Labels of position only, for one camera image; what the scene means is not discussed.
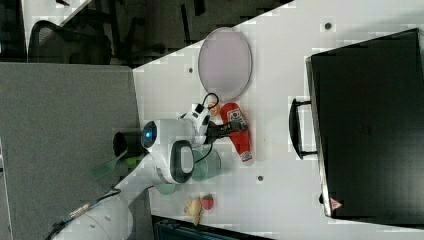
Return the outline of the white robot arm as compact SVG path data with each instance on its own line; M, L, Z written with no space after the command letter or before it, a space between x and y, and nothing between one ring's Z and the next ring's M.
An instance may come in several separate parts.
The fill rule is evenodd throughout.
M45 240L127 240L133 229L129 206L144 190L186 183L196 163L194 149L247 129L238 120L215 124L210 109L202 104L194 104L178 118L146 123L140 140L147 153L135 169L107 194L55 223Z

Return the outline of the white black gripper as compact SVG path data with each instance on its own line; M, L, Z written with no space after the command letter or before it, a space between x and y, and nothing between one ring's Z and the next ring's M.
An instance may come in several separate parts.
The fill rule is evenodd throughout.
M236 121L230 121L220 125L217 125L214 122L209 123L210 118L210 110L200 103L194 103L188 112L180 116L180 119L191 121L193 124L195 131L192 143L193 147L200 147L205 143L207 128L217 130L207 133L208 144L213 144L217 139L228 137L229 133L225 132L246 131L248 129L246 125Z

